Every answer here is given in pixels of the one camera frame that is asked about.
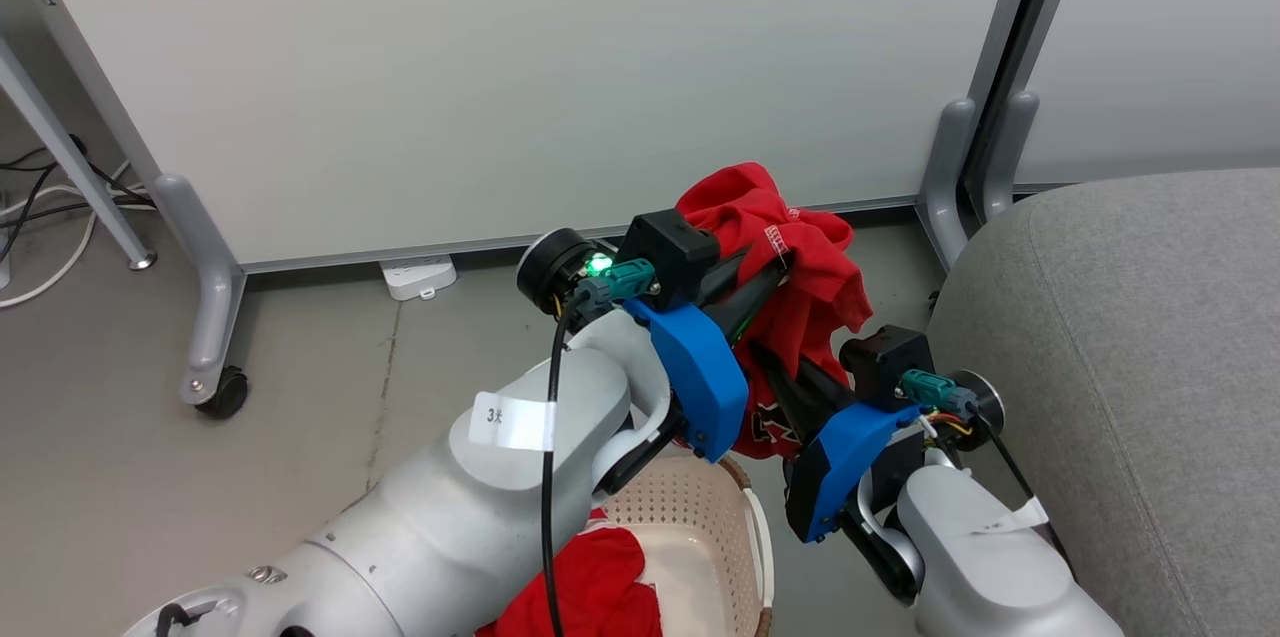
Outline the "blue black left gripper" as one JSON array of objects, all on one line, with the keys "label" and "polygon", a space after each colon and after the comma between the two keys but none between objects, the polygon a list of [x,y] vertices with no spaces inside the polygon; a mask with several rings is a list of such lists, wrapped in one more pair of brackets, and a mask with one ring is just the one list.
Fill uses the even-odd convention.
[{"label": "blue black left gripper", "polygon": [[664,440],[680,437],[709,463],[733,446],[748,408],[748,379],[733,344],[787,280],[795,260],[795,249],[748,251],[709,269],[690,303],[658,308],[653,295],[623,301],[622,308],[646,327],[673,394],[660,427]]}]

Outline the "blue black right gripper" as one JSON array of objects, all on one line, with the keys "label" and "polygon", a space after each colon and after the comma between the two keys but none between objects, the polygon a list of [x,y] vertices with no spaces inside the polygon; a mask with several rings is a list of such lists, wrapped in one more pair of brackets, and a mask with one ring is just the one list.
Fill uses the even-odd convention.
[{"label": "blue black right gripper", "polygon": [[790,374],[765,345],[762,368],[795,441],[801,446],[808,443],[790,463],[785,513],[794,535],[813,544],[838,527],[840,510],[856,492],[861,477],[899,429],[925,409],[915,403],[893,412],[852,404],[851,388],[813,359],[801,356],[795,374]]}]

